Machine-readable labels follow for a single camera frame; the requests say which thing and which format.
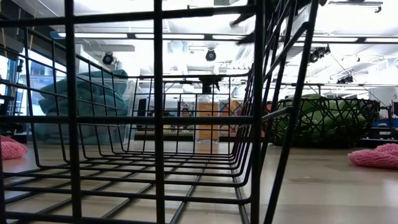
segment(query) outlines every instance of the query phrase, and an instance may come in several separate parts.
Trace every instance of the pink object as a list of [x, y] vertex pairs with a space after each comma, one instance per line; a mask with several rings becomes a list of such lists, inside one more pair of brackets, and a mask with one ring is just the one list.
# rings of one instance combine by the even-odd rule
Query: pink object
[[25, 145], [5, 136], [0, 136], [1, 144], [1, 158], [7, 159], [18, 159], [27, 153]]
[[348, 154], [357, 166], [398, 169], [398, 144], [385, 144], [375, 150], [359, 150]]

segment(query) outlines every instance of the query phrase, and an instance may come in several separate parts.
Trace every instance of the fluorescent light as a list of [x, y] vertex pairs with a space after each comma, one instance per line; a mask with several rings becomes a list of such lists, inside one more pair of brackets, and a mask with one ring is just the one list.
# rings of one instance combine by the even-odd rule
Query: fluorescent light
[[188, 50], [207, 50], [208, 47], [206, 46], [189, 46]]
[[213, 35], [216, 40], [240, 40], [244, 35]]
[[202, 34], [163, 34], [163, 39], [204, 39]]
[[[135, 34], [137, 39], [153, 39], [154, 34]], [[201, 34], [163, 34], [163, 39], [204, 39]]]
[[153, 39], [155, 37], [154, 34], [135, 34], [138, 39]]
[[[299, 37], [298, 41], [303, 42], [305, 37]], [[358, 38], [356, 37], [313, 37], [314, 42], [356, 42]]]
[[350, 86], [350, 87], [397, 87], [398, 84], [396, 85], [390, 85], [390, 84], [331, 84], [331, 83], [326, 83], [323, 84], [324, 86]]
[[[295, 43], [293, 46], [294, 47], [303, 47], [304, 43]], [[328, 46], [327, 44], [317, 44], [317, 43], [311, 44], [311, 47], [327, 47], [327, 46]]]
[[398, 37], [388, 37], [388, 38], [367, 38], [365, 42], [394, 42], [398, 43]]
[[[58, 33], [60, 37], [66, 37], [66, 33]], [[127, 34], [105, 34], [105, 33], [75, 33], [75, 38], [98, 38], [98, 39], [126, 39]]]

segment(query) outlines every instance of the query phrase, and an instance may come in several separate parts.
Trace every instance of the security camera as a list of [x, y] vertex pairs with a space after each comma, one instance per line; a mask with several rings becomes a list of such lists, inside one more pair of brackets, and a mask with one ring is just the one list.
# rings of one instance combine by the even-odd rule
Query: security camera
[[114, 62], [113, 53], [112, 52], [106, 52], [105, 56], [102, 58], [102, 62], [105, 65], [112, 65], [112, 63]]
[[217, 57], [216, 52], [213, 49], [209, 49], [207, 51], [206, 61], [212, 62], [212, 61], [216, 60], [216, 57]]

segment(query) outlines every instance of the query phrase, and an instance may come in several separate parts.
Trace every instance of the glass bottle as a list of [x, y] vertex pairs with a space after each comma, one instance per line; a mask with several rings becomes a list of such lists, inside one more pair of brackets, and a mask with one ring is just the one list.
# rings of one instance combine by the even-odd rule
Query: glass bottle
[[[218, 117], [220, 101], [211, 94], [211, 83], [202, 80], [202, 95], [198, 95], [195, 111], [197, 117]], [[220, 140], [220, 127], [218, 125], [199, 124], [195, 130], [195, 144], [202, 153], [214, 153], [218, 149]]]

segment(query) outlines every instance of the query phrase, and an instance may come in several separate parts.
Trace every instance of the black wire frame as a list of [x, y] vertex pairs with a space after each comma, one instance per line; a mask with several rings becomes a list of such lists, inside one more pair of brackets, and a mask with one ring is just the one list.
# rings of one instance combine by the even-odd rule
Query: black wire frame
[[[262, 170], [262, 164], [266, 156], [267, 145], [269, 142], [269, 136], [266, 135], [262, 140], [261, 130], [262, 125], [267, 124], [267, 127], [271, 127], [270, 124], [272, 119], [289, 114], [290, 119], [285, 133], [285, 138], [282, 145], [282, 152], [277, 168], [277, 173], [272, 188], [271, 198], [269, 200], [268, 208], [266, 211], [266, 217], [264, 223], [272, 223], [275, 208], [277, 205], [277, 199], [279, 191], [282, 185], [282, 180], [285, 172], [287, 159], [289, 156], [290, 145], [292, 142], [292, 136], [294, 127], [298, 118], [300, 97], [303, 90], [305, 74], [307, 69], [308, 57], [310, 54], [310, 48], [312, 43], [313, 31], [315, 27], [315, 19], [317, 16], [318, 1], [312, 1], [310, 8], [310, 16], [307, 22], [304, 22], [298, 31], [291, 35], [292, 24], [295, 14], [297, 0], [281, 0], [277, 6], [276, 11], [273, 14], [271, 20], [271, 26], [264, 28], [264, 1], [258, 1], [256, 6], [239, 6], [239, 7], [221, 7], [221, 8], [209, 8], [209, 9], [189, 9], [189, 10], [178, 10], [178, 11], [162, 11], [162, 1], [154, 1], [153, 12], [134, 12], [127, 14], [108, 14], [108, 15], [94, 15], [94, 16], [74, 16], [73, 0], [65, 0], [65, 17], [55, 19], [32, 19], [23, 21], [13, 20], [2, 20], [0, 21], [0, 27], [27, 27], [27, 26], [49, 26], [54, 24], [64, 24], [66, 30], [66, 47], [57, 45], [53, 40], [50, 40], [29, 28], [24, 28], [24, 45], [25, 49], [29, 48], [28, 39], [30, 35], [36, 35], [41, 39], [49, 42], [52, 45], [52, 60], [53, 60], [53, 78], [56, 81], [55, 71], [55, 48], [61, 48], [66, 51], [67, 56], [67, 84], [68, 91], [67, 96], [57, 93], [57, 85], [54, 85], [54, 93], [43, 92], [42, 90], [36, 90], [32, 88], [30, 83], [30, 71], [29, 66], [26, 66], [27, 75], [27, 86], [20, 86], [18, 84], [12, 84], [16, 88], [22, 88], [27, 91], [28, 104], [29, 104], [29, 115], [28, 116], [6, 116], [1, 117], [1, 122], [18, 122], [18, 123], [30, 123], [33, 147], [35, 152], [35, 161], [38, 169], [29, 170], [20, 173], [10, 173], [1, 171], [2, 178], [0, 181], [2, 189], [0, 189], [0, 221], [7, 223], [7, 220], [17, 220], [15, 223], [29, 223], [32, 221], [42, 222], [57, 222], [57, 223], [148, 223], [130, 220], [113, 220], [120, 211], [134, 203], [139, 198], [156, 200], [156, 223], [165, 223], [165, 201], [179, 201], [181, 202], [179, 208], [175, 212], [170, 223], [179, 223], [181, 221], [182, 214], [187, 208], [189, 202], [203, 202], [203, 203], [224, 203], [224, 204], [235, 204], [239, 208], [242, 223], [260, 223], [260, 176]], [[231, 14], [231, 13], [256, 13], [256, 31], [255, 31], [255, 60], [251, 71], [247, 74], [248, 84], [246, 88], [246, 94], [243, 103], [243, 115], [239, 117], [226, 117], [226, 118], [168, 118], [163, 117], [164, 111], [164, 100], [166, 94], [164, 94], [163, 85], [163, 71], [162, 71], [162, 19], [174, 18], [174, 17], [193, 17], [193, 16], [212, 16], [215, 14]], [[285, 35], [284, 49], [276, 57], [276, 51], [271, 51], [271, 46], [278, 46], [279, 31], [282, 21], [285, 17], [288, 17], [287, 32]], [[82, 22], [116, 22], [116, 21], [136, 21], [142, 19], [153, 19], [154, 20], [154, 101], [155, 101], [155, 117], [138, 117], [138, 116], [117, 116], [116, 101], [114, 105], [108, 105], [104, 99], [104, 104], [94, 103], [93, 100], [80, 100], [77, 97], [78, 81], [84, 81], [89, 83], [90, 89], [93, 86], [102, 88], [103, 91], [109, 90], [113, 92], [114, 97], [114, 75], [111, 72], [101, 68], [99, 65], [88, 61], [85, 58], [76, 56], [75, 54], [75, 40], [74, 40], [74, 25]], [[280, 85], [284, 72], [284, 64], [286, 61], [286, 55], [293, 44], [301, 37], [305, 32], [305, 44], [303, 46], [302, 61], [298, 73], [296, 92], [291, 107], [284, 108], [283, 110], [277, 110], [277, 99], [279, 95]], [[269, 58], [271, 56], [271, 67], [267, 68]], [[26, 65], [31, 60], [29, 58], [28, 51], [25, 51], [25, 55], [22, 56], [26, 60]], [[91, 80], [89, 72], [89, 79], [81, 79], [77, 77], [75, 73], [75, 59], [80, 59], [88, 63], [89, 67], [94, 66], [101, 71], [102, 83], [98, 84]], [[277, 83], [275, 86], [275, 93], [272, 102], [271, 112], [265, 115], [264, 105], [268, 97], [269, 88], [272, 80], [272, 73], [275, 68], [280, 65]], [[104, 74], [108, 73], [112, 76], [113, 88], [107, 89], [108, 86], [104, 84]], [[266, 84], [265, 93], [263, 94], [263, 86]], [[34, 116], [32, 111], [32, 91], [41, 92], [46, 95], [55, 97], [55, 103], [57, 108], [58, 116]], [[67, 116], [61, 116], [59, 113], [59, 98], [67, 97], [68, 100], [68, 114]], [[93, 107], [93, 116], [80, 116], [79, 115], [79, 103], [88, 103]], [[102, 106], [105, 111], [114, 110], [115, 116], [95, 116], [95, 106]], [[62, 124], [68, 124], [69, 133], [69, 159], [64, 149], [64, 142], [62, 145], [63, 160], [64, 164], [58, 166], [45, 166], [40, 163], [40, 156], [38, 151], [38, 143], [35, 137], [35, 124], [37, 123], [51, 123], [56, 124], [59, 128], [61, 139], [62, 139]], [[121, 151], [116, 151], [111, 147], [111, 153], [105, 154], [101, 151], [101, 146], [98, 143], [99, 157], [90, 157], [86, 154], [85, 145], [81, 136], [81, 127], [83, 125], [94, 126], [95, 130], [98, 131], [98, 127], [110, 128], [117, 127], [119, 124], [143, 124], [143, 125], [154, 125], [155, 129], [155, 151], [135, 151], [123, 148], [121, 145]], [[163, 127], [165, 124], [192, 124], [195, 126], [200, 124], [238, 124], [238, 132], [236, 134], [232, 150], [228, 151], [227, 154], [205, 154], [192, 152], [175, 152], [164, 151], [163, 142]], [[243, 141], [244, 138], [250, 138], [250, 141]], [[80, 151], [83, 153], [84, 158], [80, 158]], [[123, 169], [124, 166], [141, 166], [139, 162], [149, 162], [140, 169]], [[113, 168], [99, 168], [97, 165], [107, 164], [114, 166]], [[199, 172], [182, 172], [178, 171], [179, 168], [195, 168], [200, 169]], [[57, 169], [58, 172], [51, 174], [38, 173], [43, 170]], [[81, 170], [93, 170], [95, 171], [90, 175], [80, 175]], [[206, 173], [205, 170], [227, 170], [229, 174], [219, 173]], [[108, 171], [116, 172], [127, 172], [122, 177], [99, 177], [100, 174]], [[251, 194], [249, 197], [244, 198], [241, 192], [241, 187], [245, 186], [249, 181], [250, 172], [251, 177]], [[136, 174], [146, 173], [155, 174], [155, 179], [128, 179]], [[166, 177], [169, 175], [191, 175], [195, 177], [194, 181], [187, 180], [167, 180]], [[200, 182], [200, 179], [204, 176], [212, 177], [230, 177], [231, 183], [223, 182]], [[11, 177], [30, 177], [27, 180], [20, 180], [10, 184], [5, 184], [4, 181]], [[70, 179], [70, 182], [64, 184], [58, 184], [47, 188], [41, 187], [25, 187], [24, 184], [35, 182], [43, 179]], [[108, 181], [107, 184], [100, 185], [94, 189], [82, 190], [80, 188], [81, 181], [84, 180], [102, 180]], [[122, 192], [109, 192], [105, 191], [111, 185], [118, 182], [137, 182], [145, 183], [146, 187], [141, 189], [138, 193], [122, 193]], [[190, 190], [186, 196], [174, 196], [165, 195], [164, 185], [190, 185]], [[71, 190], [62, 189], [67, 185], [71, 185]], [[211, 197], [193, 197], [193, 193], [197, 186], [212, 186], [212, 187], [233, 187], [235, 189], [236, 198], [211, 198]], [[156, 187], [156, 194], [149, 195], [145, 192]], [[4, 199], [4, 191], [19, 191], [26, 192], [25, 194], [18, 195], [16, 197]], [[20, 202], [21, 200], [35, 197], [43, 193], [56, 193], [56, 194], [67, 194], [72, 197], [68, 200], [64, 200], [56, 205], [48, 207], [37, 213], [25, 213], [25, 212], [7, 212], [6, 205], [11, 203]], [[103, 215], [101, 218], [90, 218], [83, 217], [81, 212], [81, 201], [90, 195], [104, 196], [104, 197], [122, 197], [126, 200], [119, 204], [117, 207]], [[246, 210], [246, 205], [251, 204], [250, 215]], [[65, 215], [54, 215], [54, 211], [59, 210], [67, 205], [72, 205], [72, 216]]]

